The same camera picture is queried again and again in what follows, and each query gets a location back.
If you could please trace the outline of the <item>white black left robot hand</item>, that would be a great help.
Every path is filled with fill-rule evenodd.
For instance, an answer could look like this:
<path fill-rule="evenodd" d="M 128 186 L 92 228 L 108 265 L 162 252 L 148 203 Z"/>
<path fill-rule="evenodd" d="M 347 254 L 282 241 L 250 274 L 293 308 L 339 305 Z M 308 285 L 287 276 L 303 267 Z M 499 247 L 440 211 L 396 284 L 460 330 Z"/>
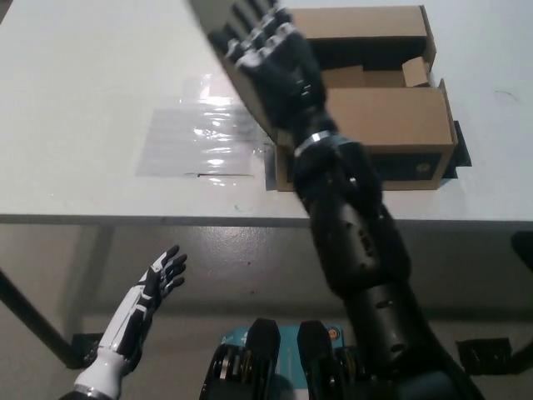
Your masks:
<path fill-rule="evenodd" d="M 127 373 L 137 367 L 155 312 L 185 282 L 186 260 L 179 246 L 171 247 L 127 291 L 102 335 L 92 368 L 100 368 L 108 359 L 123 363 Z"/>

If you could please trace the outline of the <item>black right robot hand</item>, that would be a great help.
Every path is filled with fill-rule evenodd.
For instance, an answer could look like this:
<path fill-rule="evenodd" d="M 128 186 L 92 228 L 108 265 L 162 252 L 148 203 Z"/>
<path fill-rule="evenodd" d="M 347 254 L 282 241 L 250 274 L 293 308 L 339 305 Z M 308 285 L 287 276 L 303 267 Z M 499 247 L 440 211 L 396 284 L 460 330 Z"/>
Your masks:
<path fill-rule="evenodd" d="M 345 143 L 326 110 L 319 63 L 291 13 L 278 1 L 235 1 L 235 22 L 207 34 L 210 44 L 252 85 L 273 143 L 335 152 Z"/>

